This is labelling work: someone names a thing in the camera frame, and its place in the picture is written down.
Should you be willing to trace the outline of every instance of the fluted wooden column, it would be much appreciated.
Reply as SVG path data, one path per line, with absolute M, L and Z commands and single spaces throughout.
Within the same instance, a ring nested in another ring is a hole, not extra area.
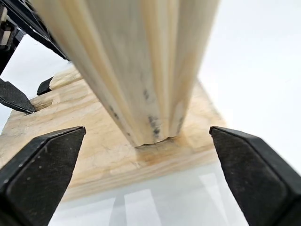
M 176 136 L 218 0 L 31 0 L 133 146 Z

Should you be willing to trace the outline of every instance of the wooden base block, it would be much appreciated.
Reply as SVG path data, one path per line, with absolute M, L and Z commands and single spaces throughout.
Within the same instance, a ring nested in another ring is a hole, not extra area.
M 74 76 L 75 69 L 64 73 L 71 82 L 58 82 L 57 89 L 53 84 L 53 91 L 31 100 L 37 112 L 12 111 L 0 136 L 0 167 L 32 138 L 74 126 L 85 126 L 87 134 L 63 200 L 217 160 L 209 128 L 224 123 L 200 84 L 194 87 L 179 136 L 134 148 L 86 82 Z

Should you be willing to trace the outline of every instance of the dark stain mark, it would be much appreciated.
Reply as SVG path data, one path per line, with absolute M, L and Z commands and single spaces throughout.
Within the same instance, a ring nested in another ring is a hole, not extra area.
M 147 92 L 146 89 L 143 91 L 143 95 L 144 95 L 144 98 L 145 98 L 146 100 L 148 100 L 149 97 L 150 97 L 150 95 L 149 95 L 149 93 Z
M 157 117 L 149 116 L 150 126 L 153 128 L 153 134 L 155 138 L 158 138 L 160 133 L 159 126 L 157 125 L 157 120 Z
M 118 115 L 116 114 L 116 112 L 114 112 L 114 109 L 112 108 L 112 106 L 109 106 L 109 109 L 113 112 L 114 117 L 115 117 L 117 120 L 119 120 L 119 117 L 118 117 Z
M 159 132 L 160 132 L 160 129 L 159 128 L 155 128 L 153 133 L 154 133 L 154 137 L 155 138 L 158 138 L 159 137 Z
M 183 122 L 184 122 L 184 118 L 181 117 L 180 120 L 179 120 L 179 125 L 178 125 L 178 129 L 177 129 L 177 134 L 180 132 L 181 128 L 182 128 L 182 125 L 183 125 Z

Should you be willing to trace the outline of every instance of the light pine wood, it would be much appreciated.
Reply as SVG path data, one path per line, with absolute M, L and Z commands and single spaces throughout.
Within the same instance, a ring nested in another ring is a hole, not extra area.
M 218 0 L 32 0 L 133 146 L 182 127 Z
M 87 196 L 217 160 L 209 128 L 223 120 L 200 84 L 192 93 L 180 134 L 134 148 L 119 130 L 85 80 L 64 74 L 65 86 L 31 100 L 38 110 L 12 111 L 0 136 L 0 168 L 32 138 L 73 126 L 85 126 L 78 161 L 63 200 Z

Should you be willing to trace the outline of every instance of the black rubber clamp pad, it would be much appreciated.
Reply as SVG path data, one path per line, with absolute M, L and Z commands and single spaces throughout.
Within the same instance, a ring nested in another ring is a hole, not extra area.
M 250 226 L 301 226 L 301 177 L 262 139 L 211 127 L 226 181 Z
M 40 84 L 40 86 L 38 88 L 38 91 L 37 91 L 38 96 L 51 91 L 50 82 L 51 82 L 52 79 L 53 79 L 53 77 L 51 77 L 50 79 L 47 79 L 46 81 L 43 81 Z
M 84 127 L 74 127 L 36 137 L 0 170 L 0 225 L 48 225 L 85 133 Z

